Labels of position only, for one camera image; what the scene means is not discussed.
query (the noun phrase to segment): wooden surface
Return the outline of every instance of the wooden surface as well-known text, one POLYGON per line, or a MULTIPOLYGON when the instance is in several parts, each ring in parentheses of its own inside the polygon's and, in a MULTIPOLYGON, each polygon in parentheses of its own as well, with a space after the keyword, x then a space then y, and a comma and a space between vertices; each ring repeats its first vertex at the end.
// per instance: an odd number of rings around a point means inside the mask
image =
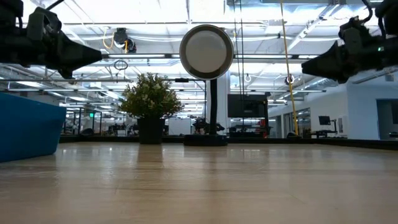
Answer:
POLYGON ((398 223, 398 153, 61 144, 0 164, 0 223, 398 223))

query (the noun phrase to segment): potted plant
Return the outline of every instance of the potted plant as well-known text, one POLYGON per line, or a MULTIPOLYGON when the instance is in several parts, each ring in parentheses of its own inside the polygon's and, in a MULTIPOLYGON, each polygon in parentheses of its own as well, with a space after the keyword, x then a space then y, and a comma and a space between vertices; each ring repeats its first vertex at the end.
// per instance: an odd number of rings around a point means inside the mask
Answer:
POLYGON ((170 89, 166 77, 147 73, 138 75, 136 85, 128 85, 123 93, 126 98, 120 110, 138 118, 139 142, 162 143, 165 119, 182 110, 176 93, 170 89))

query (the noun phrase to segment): black plant pot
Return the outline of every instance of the black plant pot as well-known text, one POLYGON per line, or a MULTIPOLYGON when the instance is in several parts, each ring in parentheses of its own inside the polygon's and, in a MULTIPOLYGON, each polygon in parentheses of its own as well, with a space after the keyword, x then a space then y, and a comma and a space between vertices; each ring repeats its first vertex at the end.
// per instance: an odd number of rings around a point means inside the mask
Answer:
POLYGON ((165 119, 140 118, 139 142, 141 144, 162 144, 163 128, 165 119))

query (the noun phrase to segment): computer monitor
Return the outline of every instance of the computer monitor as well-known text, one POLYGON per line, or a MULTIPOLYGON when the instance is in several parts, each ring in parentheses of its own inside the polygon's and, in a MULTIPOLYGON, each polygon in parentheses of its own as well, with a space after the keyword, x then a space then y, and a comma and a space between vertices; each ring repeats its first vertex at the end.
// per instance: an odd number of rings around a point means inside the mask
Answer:
POLYGON ((330 117, 329 116, 319 116, 319 124, 320 125, 330 125, 330 117))
POLYGON ((228 94, 229 118, 267 118, 266 95, 228 94))

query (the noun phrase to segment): green leaves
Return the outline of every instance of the green leaves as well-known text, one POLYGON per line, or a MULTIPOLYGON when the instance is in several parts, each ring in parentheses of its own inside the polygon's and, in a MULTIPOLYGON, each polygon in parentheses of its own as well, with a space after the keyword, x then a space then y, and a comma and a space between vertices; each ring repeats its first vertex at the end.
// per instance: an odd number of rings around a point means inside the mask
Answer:
POLYGON ((140 118, 161 118, 180 112, 182 104, 170 89, 171 82, 164 79, 151 73, 139 75, 136 86, 127 85, 120 110, 140 118))

